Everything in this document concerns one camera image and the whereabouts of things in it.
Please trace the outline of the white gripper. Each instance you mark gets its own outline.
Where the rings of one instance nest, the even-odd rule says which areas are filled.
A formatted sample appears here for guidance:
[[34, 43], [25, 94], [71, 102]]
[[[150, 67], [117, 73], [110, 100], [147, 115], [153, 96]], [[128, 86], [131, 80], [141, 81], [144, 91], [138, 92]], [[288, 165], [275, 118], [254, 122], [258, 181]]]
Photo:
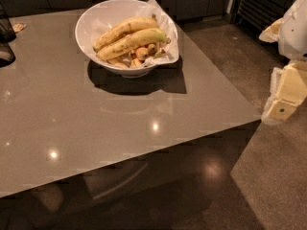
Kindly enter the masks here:
[[307, 98], [307, 62], [304, 61], [307, 59], [307, 0], [295, 0], [283, 19], [270, 24], [259, 39], [268, 43], [278, 40], [279, 53], [293, 59], [283, 69], [273, 69], [271, 95], [261, 116], [263, 123], [279, 125]]

